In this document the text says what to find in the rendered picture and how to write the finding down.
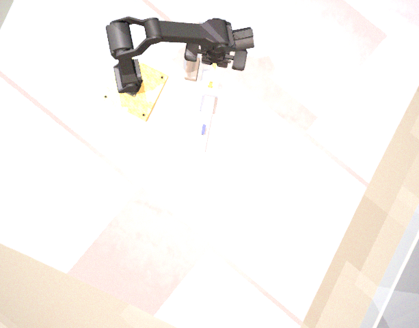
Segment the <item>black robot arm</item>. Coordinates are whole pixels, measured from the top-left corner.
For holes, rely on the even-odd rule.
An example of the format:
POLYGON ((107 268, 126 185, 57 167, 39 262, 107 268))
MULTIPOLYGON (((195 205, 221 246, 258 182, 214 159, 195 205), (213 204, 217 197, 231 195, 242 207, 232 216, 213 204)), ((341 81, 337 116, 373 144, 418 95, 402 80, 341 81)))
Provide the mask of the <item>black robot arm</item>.
POLYGON ((135 96, 142 83, 138 59, 150 45, 160 42, 198 44, 202 52, 211 57, 224 53, 243 51, 255 47, 251 27, 232 30, 231 23, 222 18, 209 18, 202 24, 159 20, 156 17, 144 20, 125 16, 106 24, 105 31, 111 56, 118 63, 113 66, 118 93, 135 96), (130 26, 144 26, 146 39, 135 49, 130 26))

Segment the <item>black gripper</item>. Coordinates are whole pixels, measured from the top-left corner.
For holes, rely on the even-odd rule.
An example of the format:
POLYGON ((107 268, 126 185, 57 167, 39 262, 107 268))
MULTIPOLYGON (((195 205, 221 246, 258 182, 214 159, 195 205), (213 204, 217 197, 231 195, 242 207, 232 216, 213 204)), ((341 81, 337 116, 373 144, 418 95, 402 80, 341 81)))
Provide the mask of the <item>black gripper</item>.
POLYGON ((243 71, 245 69, 247 50, 234 52, 234 55, 230 55, 230 53, 224 53, 224 55, 221 57, 211 57, 207 51, 202 52, 201 49, 199 49, 198 44, 187 43, 185 49, 185 60, 196 62, 198 54, 202 54, 202 64, 211 65, 215 63, 218 67, 227 68, 228 63, 230 64, 231 60, 233 60, 233 70, 243 71))

